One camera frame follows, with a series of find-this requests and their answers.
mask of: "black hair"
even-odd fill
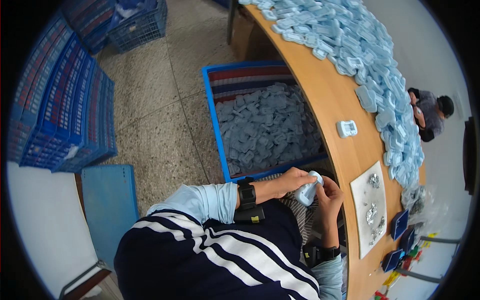
[[[453,115],[454,112],[454,105],[453,101],[449,96],[440,96],[437,99],[438,109],[444,113],[445,118],[449,118]]]

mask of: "terrazzo floor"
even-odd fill
[[[224,182],[200,69],[234,62],[227,9],[212,0],[167,0],[165,37],[97,56],[115,82],[118,156],[132,164],[140,216],[181,184]],[[328,160],[320,165],[330,169]]]

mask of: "black wrist strap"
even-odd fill
[[[255,201],[257,200],[257,196],[255,194],[255,187],[250,185],[250,182],[253,182],[252,177],[245,177],[245,179],[241,179],[237,181],[238,191],[240,195],[240,207],[239,210],[246,210],[250,208],[257,207]]]
[[[302,249],[305,263],[309,268],[313,268],[326,261],[331,261],[340,254],[340,249],[337,247],[322,247],[322,241],[319,239],[311,240],[305,244]]]
[[[237,181],[240,206],[233,215],[233,221],[235,221],[235,223],[259,223],[265,219],[264,209],[255,203],[257,196],[255,194],[255,187],[250,185],[252,181],[252,177],[245,177],[245,179]]]

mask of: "pile of light blue plastic parts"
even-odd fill
[[[275,83],[217,102],[230,175],[318,154],[322,139],[298,86]]]
[[[393,59],[393,42],[385,26],[361,0],[239,0],[254,4],[272,30],[286,41],[312,48],[320,60],[328,58],[338,73],[354,76],[362,107],[378,112],[377,130],[385,143],[388,176],[407,187],[419,181],[424,154],[419,128],[413,119],[405,78]]]

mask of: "cardboard box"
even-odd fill
[[[237,61],[282,60],[266,33],[242,6],[235,11],[230,47]]]

